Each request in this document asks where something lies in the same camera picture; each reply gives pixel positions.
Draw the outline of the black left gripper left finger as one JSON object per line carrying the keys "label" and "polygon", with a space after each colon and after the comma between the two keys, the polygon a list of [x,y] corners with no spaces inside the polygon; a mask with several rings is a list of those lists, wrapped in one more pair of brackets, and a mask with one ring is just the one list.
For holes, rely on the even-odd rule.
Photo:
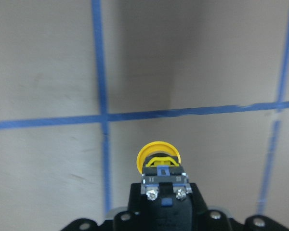
{"label": "black left gripper left finger", "polygon": [[62,230],[64,231],[142,231],[140,184],[131,184],[128,206],[116,212],[113,218],[107,218],[101,225],[88,218],[79,218]]}

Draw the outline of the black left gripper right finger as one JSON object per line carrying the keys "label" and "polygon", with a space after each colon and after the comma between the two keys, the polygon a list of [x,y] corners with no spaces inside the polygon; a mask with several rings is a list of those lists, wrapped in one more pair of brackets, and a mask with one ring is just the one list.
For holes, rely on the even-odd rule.
{"label": "black left gripper right finger", "polygon": [[190,186],[197,231],[289,231],[283,224],[259,214],[246,218],[244,223],[239,223],[220,209],[208,208],[197,185],[191,183]]}

